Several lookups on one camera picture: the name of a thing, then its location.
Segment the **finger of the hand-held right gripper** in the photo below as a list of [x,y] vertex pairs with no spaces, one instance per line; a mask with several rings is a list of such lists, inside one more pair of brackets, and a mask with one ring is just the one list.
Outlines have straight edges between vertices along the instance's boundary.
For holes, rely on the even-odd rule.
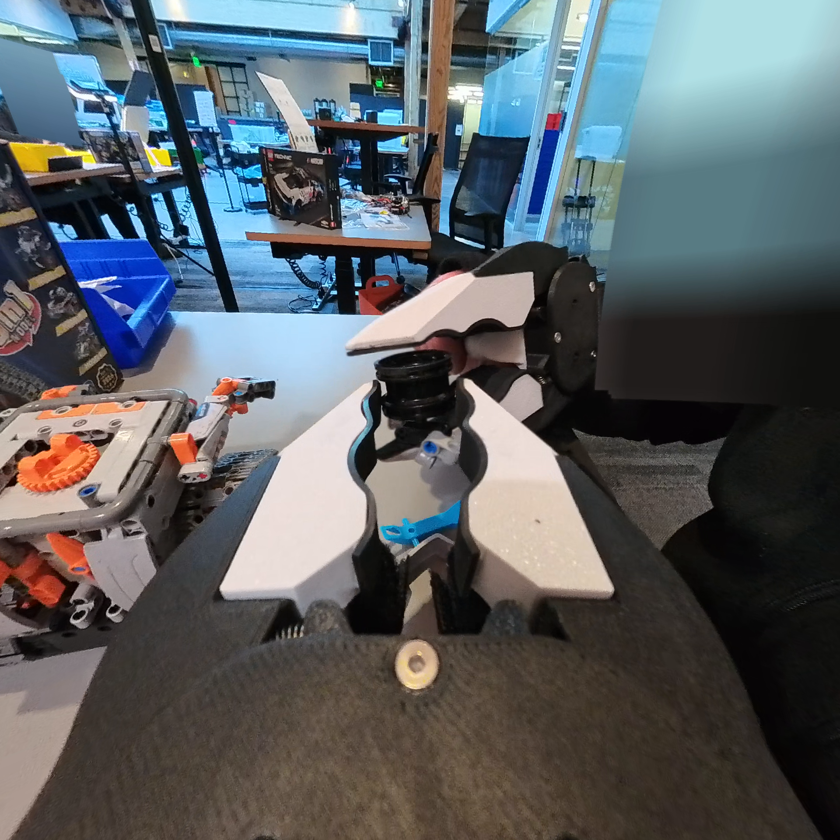
[[523,424],[547,424],[545,388],[527,369],[524,331],[478,332],[463,339],[461,377],[473,382]]
[[345,344],[345,351],[367,354],[417,347],[438,335],[467,337],[519,329],[535,298],[531,271],[459,274],[375,317]]

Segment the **small black wheel assembly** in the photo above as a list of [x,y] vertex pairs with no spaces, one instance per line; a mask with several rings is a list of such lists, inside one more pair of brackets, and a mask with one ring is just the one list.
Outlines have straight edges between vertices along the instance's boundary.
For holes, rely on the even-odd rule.
[[385,388],[381,411],[395,424],[395,438],[378,448],[379,460],[393,459],[423,446],[432,433],[450,436],[456,429],[455,386],[450,353],[415,350],[388,355],[374,363]]

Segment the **grey orange tracked toy robot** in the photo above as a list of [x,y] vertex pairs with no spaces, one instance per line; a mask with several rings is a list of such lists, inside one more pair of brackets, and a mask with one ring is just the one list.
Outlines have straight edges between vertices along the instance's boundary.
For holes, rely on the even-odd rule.
[[276,383],[47,390],[2,411],[2,665],[106,645],[175,549],[275,449],[224,454],[231,420]]

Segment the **black stand pole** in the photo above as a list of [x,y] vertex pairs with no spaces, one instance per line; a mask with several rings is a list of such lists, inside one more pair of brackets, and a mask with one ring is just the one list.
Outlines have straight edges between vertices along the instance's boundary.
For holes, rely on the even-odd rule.
[[152,3],[151,1],[131,1],[130,4],[136,25],[140,31],[154,84],[166,115],[169,131],[175,144],[186,188],[192,199],[196,220],[202,233],[206,255],[209,258],[220,298],[226,312],[238,312],[235,289],[228,273],[223,250],[219,244],[214,218],[196,162],[182,106],[176,93],[172,72],[165,55],[165,48],[154,16]]

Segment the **black printed box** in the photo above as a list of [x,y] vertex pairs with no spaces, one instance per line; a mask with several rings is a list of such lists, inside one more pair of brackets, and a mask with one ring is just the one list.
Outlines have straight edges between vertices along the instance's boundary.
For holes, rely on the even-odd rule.
[[259,159],[269,214],[328,230],[342,227],[338,156],[261,146]]

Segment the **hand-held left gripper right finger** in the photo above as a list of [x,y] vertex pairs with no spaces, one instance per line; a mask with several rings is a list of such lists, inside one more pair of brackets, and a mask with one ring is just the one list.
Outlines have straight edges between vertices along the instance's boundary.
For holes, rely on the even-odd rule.
[[458,463],[469,480],[454,545],[454,589],[489,606],[608,600],[614,585],[558,456],[472,381],[456,385],[464,416]]

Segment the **blue plastic separator tool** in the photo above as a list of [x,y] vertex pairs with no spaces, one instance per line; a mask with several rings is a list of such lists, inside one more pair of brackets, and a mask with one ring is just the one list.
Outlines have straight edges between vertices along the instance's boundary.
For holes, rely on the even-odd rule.
[[383,540],[394,545],[415,548],[436,534],[456,529],[459,524],[460,501],[446,510],[418,520],[403,519],[401,523],[380,526]]

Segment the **wooden work table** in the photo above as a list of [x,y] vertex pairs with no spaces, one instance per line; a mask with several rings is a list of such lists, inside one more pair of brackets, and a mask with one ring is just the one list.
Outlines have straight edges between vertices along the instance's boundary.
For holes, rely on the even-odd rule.
[[328,230],[267,216],[256,230],[245,237],[251,242],[268,243],[277,259],[301,259],[304,256],[335,258],[335,284],[338,312],[356,314],[355,271],[353,261],[360,261],[362,279],[374,274],[375,261],[390,254],[424,262],[432,237],[422,210],[412,210],[403,228],[342,227]]

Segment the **blue cardboard box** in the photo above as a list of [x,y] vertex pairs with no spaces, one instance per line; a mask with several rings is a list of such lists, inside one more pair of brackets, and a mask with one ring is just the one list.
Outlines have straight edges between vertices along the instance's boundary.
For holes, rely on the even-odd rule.
[[50,388],[88,385],[117,392],[123,376],[76,278],[1,141],[1,409]]

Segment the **wooden pillar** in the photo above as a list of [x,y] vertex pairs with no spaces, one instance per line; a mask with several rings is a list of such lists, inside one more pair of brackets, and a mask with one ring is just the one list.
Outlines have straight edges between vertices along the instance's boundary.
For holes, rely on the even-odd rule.
[[430,164],[425,193],[440,198],[443,185],[448,82],[455,28],[455,1],[430,3],[427,40],[426,131],[437,134],[437,153]]

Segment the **black office chair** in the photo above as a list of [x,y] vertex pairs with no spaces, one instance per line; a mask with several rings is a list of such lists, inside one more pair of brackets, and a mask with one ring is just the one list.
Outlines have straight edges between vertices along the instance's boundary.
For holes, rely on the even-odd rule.
[[527,156],[529,137],[474,133],[448,209],[448,233],[434,233],[427,280],[465,259],[477,266],[504,246],[508,206]]

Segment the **blue plastic bin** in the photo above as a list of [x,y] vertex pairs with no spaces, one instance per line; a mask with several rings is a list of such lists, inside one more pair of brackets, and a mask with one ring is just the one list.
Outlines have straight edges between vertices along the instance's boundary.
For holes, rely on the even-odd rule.
[[138,367],[175,295],[169,270],[141,238],[79,239],[59,245],[118,366]]

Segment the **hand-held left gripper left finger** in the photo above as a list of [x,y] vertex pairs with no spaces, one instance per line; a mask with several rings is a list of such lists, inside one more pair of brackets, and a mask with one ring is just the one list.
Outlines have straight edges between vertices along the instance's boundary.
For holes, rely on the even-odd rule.
[[373,381],[280,452],[222,581],[225,600],[347,605],[384,583],[384,545],[365,484],[381,416]]

